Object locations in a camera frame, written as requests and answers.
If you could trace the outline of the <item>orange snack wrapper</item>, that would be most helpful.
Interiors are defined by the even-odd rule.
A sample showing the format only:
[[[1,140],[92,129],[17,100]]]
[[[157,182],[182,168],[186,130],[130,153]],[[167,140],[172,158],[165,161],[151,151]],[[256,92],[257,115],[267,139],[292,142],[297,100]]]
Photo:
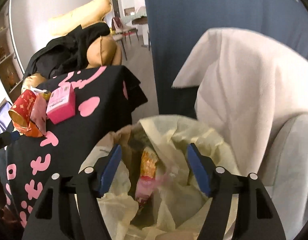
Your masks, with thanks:
[[[43,137],[46,135],[46,108],[46,100],[42,96],[37,95],[28,127],[22,128],[12,121],[14,128],[27,137]]]

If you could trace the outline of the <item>red paper cup wrapper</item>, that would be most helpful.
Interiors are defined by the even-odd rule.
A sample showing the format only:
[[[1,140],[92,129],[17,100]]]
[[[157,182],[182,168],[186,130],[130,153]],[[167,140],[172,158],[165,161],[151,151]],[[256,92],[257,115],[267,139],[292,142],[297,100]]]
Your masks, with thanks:
[[[27,128],[36,98],[33,91],[26,89],[8,111],[11,120],[20,127]]]

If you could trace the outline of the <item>yellow snack packet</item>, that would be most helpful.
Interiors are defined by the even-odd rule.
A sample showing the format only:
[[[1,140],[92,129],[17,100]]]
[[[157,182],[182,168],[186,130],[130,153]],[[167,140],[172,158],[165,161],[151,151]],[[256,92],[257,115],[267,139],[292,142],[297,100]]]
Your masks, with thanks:
[[[38,88],[34,88],[31,87],[30,90],[35,94],[35,95],[39,95],[42,96],[46,101],[50,100],[51,97],[51,92],[46,90],[46,89],[38,89]]]

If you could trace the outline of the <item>yellow lined trash bin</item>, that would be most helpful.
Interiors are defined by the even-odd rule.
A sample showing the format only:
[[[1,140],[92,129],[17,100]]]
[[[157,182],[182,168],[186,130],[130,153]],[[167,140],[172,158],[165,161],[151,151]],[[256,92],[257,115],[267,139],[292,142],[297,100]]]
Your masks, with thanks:
[[[122,159],[97,200],[112,239],[197,239],[211,206],[188,164],[187,146],[239,174],[230,146],[208,125],[179,115],[139,120],[107,133],[81,168],[94,166],[115,144]]]

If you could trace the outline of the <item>purple plastic bag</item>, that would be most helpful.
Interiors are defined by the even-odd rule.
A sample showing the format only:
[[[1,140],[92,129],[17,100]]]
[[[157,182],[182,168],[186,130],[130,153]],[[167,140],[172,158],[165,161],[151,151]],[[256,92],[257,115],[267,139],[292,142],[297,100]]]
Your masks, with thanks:
[[[11,108],[11,104],[6,101],[0,106],[0,134],[7,130],[8,125],[11,122],[8,111]]]

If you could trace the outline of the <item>white display shelf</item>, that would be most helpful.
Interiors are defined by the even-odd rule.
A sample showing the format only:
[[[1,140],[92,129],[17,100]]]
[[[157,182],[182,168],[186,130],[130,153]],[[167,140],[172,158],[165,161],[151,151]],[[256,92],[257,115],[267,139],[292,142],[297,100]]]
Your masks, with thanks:
[[[12,28],[12,0],[8,0],[0,11],[0,86],[10,102],[21,94],[23,75]]]

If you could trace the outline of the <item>pink toy box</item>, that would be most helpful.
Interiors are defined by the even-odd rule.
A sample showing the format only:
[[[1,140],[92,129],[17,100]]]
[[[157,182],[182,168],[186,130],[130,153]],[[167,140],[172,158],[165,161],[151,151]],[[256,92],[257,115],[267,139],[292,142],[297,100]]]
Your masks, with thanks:
[[[76,95],[72,85],[64,85],[51,93],[46,115],[53,124],[63,122],[76,114]]]

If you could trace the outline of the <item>black jacket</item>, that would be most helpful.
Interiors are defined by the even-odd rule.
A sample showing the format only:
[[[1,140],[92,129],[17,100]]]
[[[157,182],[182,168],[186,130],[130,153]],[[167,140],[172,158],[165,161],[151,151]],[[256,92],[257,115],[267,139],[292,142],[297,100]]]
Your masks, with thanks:
[[[110,28],[104,22],[90,25],[87,28],[77,26],[67,35],[50,40],[29,60],[23,78],[40,74],[46,79],[82,70],[88,66],[87,50],[102,36],[110,34]]]

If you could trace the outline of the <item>black pink printed tablecloth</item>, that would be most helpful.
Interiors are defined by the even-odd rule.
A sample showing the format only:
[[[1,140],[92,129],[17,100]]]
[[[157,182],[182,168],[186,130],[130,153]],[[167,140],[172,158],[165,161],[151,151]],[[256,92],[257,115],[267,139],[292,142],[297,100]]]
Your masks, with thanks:
[[[132,112],[147,102],[140,81],[125,66],[70,72],[40,88],[54,91],[66,85],[76,95],[75,115],[58,124],[47,121],[46,136],[23,135],[0,151],[0,177],[8,208],[22,226],[52,174],[78,173],[98,141],[130,125]]]

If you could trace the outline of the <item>orange beanbag sofa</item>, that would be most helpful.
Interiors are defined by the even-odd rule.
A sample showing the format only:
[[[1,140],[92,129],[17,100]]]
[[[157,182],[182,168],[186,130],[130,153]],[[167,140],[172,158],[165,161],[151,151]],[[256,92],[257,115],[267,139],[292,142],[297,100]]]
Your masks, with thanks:
[[[121,49],[104,22],[111,10],[111,0],[92,0],[52,18],[49,23],[55,38],[30,58],[21,91],[70,72],[119,66]]]

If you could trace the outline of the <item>beige dining chair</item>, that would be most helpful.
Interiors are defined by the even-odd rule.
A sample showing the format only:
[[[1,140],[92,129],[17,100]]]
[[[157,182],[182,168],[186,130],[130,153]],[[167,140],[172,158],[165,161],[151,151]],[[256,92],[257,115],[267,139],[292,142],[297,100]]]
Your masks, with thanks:
[[[120,17],[113,17],[112,18],[112,30],[115,34],[123,35],[126,38],[126,35],[129,37],[130,44],[131,42],[131,33],[135,33],[137,40],[139,41],[138,30],[135,27],[127,26],[123,23]]]

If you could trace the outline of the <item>dining table with cloth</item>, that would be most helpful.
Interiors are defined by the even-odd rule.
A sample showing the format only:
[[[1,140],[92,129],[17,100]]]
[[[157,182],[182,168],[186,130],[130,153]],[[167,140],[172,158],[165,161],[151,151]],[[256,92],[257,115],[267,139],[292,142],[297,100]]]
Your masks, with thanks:
[[[145,47],[150,45],[149,43],[149,26],[147,22],[146,7],[141,6],[136,9],[133,15],[125,16],[124,23],[130,23],[132,25],[140,25],[142,28],[143,44]]]

